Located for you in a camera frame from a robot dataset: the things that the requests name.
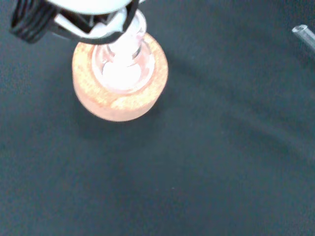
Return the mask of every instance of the cork stopper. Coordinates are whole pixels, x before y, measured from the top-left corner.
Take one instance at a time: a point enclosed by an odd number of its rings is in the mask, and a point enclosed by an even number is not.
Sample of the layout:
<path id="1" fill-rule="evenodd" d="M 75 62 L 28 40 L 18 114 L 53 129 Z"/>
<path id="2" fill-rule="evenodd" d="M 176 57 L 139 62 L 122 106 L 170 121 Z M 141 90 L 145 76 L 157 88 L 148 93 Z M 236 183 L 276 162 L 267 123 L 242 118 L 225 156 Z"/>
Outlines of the cork stopper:
<path id="1" fill-rule="evenodd" d="M 72 60 L 72 76 L 75 93 L 82 105 L 94 115 L 110 121 L 128 121 L 147 113 L 155 104 L 168 77 L 168 63 L 163 49 L 149 34 L 144 35 L 155 59 L 149 81 L 131 93 L 116 93 L 104 87 L 92 70 L 95 46 L 79 43 Z"/>

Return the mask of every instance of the black cloth surface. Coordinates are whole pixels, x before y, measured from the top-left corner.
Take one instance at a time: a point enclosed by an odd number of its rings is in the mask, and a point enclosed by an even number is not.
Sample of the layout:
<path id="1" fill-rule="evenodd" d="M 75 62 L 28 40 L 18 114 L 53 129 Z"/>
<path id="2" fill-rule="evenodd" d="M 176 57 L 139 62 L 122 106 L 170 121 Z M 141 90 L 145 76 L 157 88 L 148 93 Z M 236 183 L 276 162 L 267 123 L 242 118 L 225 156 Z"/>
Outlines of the black cloth surface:
<path id="1" fill-rule="evenodd" d="M 315 235 L 314 1 L 147 0 L 169 62 L 154 108 L 98 119 L 75 42 L 27 45 L 0 2 L 1 236 Z"/>

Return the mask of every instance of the transparent glass object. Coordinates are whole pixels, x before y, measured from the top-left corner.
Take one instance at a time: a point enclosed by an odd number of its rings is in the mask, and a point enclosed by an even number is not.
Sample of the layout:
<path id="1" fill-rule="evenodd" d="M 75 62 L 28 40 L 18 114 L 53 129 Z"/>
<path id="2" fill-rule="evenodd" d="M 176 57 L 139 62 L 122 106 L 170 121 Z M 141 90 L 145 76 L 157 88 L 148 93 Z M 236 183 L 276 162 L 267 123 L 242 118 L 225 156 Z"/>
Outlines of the transparent glass object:
<path id="1" fill-rule="evenodd" d="M 147 23 L 137 10 L 126 32 L 114 43 L 97 45 L 92 70 L 98 82 L 114 93 L 132 93 L 150 80 L 155 59 L 144 40 Z"/>

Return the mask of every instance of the black spring coil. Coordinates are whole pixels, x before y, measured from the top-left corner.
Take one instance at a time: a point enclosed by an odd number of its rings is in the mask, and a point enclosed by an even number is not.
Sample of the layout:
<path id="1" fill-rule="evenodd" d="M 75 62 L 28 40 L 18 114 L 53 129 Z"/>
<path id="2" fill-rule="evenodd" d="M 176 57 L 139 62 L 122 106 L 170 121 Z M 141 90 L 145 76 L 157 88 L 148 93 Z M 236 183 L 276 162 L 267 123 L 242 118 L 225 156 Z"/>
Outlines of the black spring coil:
<path id="1" fill-rule="evenodd" d="M 16 0 L 10 32 L 23 41 L 35 43 L 47 32 L 58 12 L 44 0 Z"/>

